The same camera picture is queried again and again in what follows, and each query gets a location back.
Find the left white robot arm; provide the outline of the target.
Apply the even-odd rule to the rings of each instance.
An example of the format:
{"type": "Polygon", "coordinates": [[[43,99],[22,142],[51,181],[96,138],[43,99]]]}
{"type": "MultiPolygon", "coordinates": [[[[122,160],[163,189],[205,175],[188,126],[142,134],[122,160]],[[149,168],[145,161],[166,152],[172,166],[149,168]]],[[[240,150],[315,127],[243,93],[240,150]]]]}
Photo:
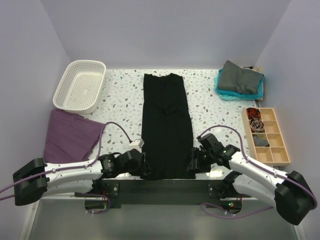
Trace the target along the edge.
{"type": "Polygon", "coordinates": [[[103,154],[96,160],[75,163],[46,163],[43,158],[35,158],[12,176],[14,203],[25,206],[42,197],[64,193],[99,196],[104,190],[100,180],[124,173],[140,177],[150,174],[146,154],[131,149],[122,154],[103,154]]]}

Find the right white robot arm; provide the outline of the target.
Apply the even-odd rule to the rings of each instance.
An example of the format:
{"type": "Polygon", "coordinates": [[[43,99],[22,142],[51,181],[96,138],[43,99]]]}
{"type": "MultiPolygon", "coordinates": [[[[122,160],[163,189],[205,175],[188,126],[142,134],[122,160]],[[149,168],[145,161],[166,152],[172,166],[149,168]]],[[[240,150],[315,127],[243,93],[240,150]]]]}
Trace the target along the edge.
{"type": "Polygon", "coordinates": [[[246,155],[243,147],[223,146],[211,133],[197,137],[199,148],[193,148],[187,171],[204,172],[213,164],[230,173],[222,183],[209,185],[221,198],[247,195],[267,203],[288,223],[299,225],[305,216],[317,208],[318,202],[303,175],[288,173],[263,164],[246,155]]]}

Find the black t shirt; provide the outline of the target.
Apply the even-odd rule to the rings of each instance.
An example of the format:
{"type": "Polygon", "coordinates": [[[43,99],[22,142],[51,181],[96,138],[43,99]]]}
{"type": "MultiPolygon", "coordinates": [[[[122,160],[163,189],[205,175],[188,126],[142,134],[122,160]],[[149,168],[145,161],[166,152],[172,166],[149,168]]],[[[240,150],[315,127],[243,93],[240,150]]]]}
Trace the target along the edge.
{"type": "Polygon", "coordinates": [[[188,171],[194,143],[182,76],[145,74],[143,78],[142,151],[150,173],[145,180],[191,179],[188,171]]]}

